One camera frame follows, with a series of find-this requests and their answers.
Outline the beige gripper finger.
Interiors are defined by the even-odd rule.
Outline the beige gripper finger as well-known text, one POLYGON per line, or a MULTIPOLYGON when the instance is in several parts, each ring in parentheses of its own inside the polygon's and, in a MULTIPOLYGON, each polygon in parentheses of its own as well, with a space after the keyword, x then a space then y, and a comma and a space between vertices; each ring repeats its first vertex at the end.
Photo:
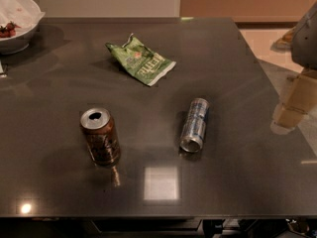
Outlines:
POLYGON ((285 129, 296 127, 317 105, 317 70, 304 68, 287 81, 273 112, 273 123, 285 129))

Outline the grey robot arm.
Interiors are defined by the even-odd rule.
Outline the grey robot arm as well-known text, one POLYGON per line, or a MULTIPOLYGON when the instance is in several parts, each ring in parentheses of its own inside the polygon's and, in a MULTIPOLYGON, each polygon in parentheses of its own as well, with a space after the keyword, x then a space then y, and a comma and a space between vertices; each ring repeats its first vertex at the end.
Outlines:
POLYGON ((317 105, 317 2, 296 24, 289 38, 292 61, 303 69, 280 92, 271 124, 279 129, 279 134, 295 128, 317 105))

